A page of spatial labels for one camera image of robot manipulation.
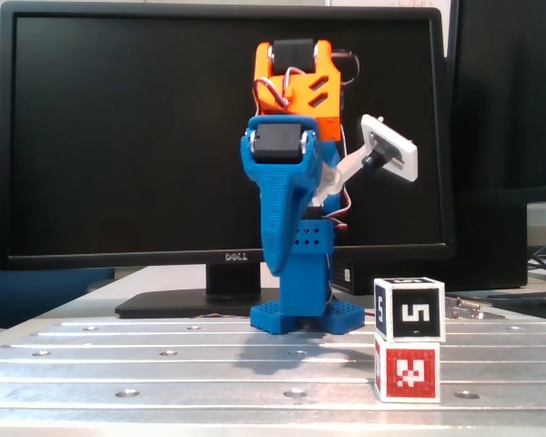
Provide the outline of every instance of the monitor bezel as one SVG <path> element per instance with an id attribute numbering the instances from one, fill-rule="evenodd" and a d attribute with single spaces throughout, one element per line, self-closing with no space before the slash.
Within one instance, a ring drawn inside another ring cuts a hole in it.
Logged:
<path id="1" fill-rule="evenodd" d="M 41 256 L 10 254 L 13 114 L 15 92 L 15 32 L 19 17 L 221 18 L 221 19 L 343 19 L 428 21 L 430 24 L 433 101 L 440 180 L 441 243 L 336 247 L 337 259 L 448 259 L 455 254 L 455 229 L 450 177 L 449 97 L 440 11 L 434 8 L 317 7 L 248 5 L 165 5 L 7 2 L 0 13 L 0 269 L 74 269 L 166 264 L 260 262 L 262 249 L 169 252 L 97 253 Z"/>

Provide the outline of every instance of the red marker cube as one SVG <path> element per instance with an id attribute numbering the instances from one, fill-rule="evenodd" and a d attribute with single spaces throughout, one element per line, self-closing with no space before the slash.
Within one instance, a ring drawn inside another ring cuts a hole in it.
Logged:
<path id="1" fill-rule="evenodd" d="M 383 402 L 439 402 L 438 343 L 388 343 L 375 335 L 376 392 Z"/>

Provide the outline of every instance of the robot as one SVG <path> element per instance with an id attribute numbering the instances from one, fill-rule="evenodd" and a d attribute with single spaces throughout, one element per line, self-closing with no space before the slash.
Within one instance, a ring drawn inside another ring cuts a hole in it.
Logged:
<path id="1" fill-rule="evenodd" d="M 349 81 L 334 64 L 340 57 L 357 66 Z M 409 181 L 418 176 L 416 146 L 381 117 L 362 117 L 364 144 L 348 154 L 343 90 L 358 75 L 356 55 L 333 51 L 326 40 L 278 40 L 257 48 L 257 113 L 240 148 L 245 172 L 260 189 L 264 258 L 280 281 L 280 300 L 253 307 L 250 320 L 271 334 L 296 330 L 302 321 L 332 334 L 364 325 L 364 309 L 334 300 L 330 285 L 335 232 L 347 227 L 339 218 L 351 205 L 344 184 L 362 168 L 385 168 Z"/>

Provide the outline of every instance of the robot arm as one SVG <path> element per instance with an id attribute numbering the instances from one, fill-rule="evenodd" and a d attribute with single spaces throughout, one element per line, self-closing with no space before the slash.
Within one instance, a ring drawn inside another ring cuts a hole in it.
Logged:
<path id="1" fill-rule="evenodd" d="M 383 123 L 382 117 L 362 117 L 364 145 L 345 156 L 336 167 L 324 165 L 312 206 L 320 206 L 331 195 L 338 194 L 344 184 L 362 168 L 387 171 L 413 182 L 419 176 L 417 147 Z"/>
<path id="2" fill-rule="evenodd" d="M 342 86 L 354 79 L 341 81 L 334 56 L 352 57 L 359 69 L 355 55 L 332 52 L 329 41 L 276 41 L 257 48 L 257 117 L 241 139 L 241 157 L 261 190 L 261 240 L 274 276 L 288 263 L 308 206 L 337 211 L 337 195 L 362 168 L 417 178 L 417 148 L 370 116 L 362 118 L 364 145 L 339 160 Z"/>

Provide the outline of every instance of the black marker cube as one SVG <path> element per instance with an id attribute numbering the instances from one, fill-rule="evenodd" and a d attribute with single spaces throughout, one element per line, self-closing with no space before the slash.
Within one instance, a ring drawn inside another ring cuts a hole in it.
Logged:
<path id="1" fill-rule="evenodd" d="M 445 341 L 445 284 L 428 278 L 374 280 L 376 332 L 386 341 Z"/>

